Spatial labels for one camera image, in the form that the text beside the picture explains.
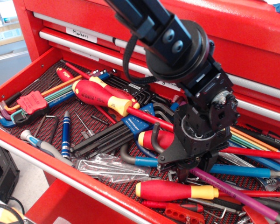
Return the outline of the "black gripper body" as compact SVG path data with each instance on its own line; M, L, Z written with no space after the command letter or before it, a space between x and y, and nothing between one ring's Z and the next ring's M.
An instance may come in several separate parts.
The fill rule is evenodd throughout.
M231 138L232 105L211 105L207 111L182 105L174 113L174 137L195 159L209 151L220 152Z

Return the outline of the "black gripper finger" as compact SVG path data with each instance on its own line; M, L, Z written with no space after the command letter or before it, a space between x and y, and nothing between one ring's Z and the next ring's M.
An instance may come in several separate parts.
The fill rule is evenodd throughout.
M178 182L187 182L188 175L189 175L189 165L188 164L177 165Z
M218 151L209 151L201 157L198 168L205 172L210 172L214 164L217 162L219 156Z

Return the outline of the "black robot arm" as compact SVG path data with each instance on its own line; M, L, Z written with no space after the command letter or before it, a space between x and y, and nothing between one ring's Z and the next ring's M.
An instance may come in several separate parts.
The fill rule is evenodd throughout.
M152 76L130 80L175 83L187 99L174 113L174 140L159 152L159 170L174 169L180 182L194 168L210 171L219 151L227 148L230 126L239 117L232 82L212 56L213 41L196 22L179 20L157 0L110 0L108 4L132 33L124 53L125 75L129 76L129 60L140 41Z

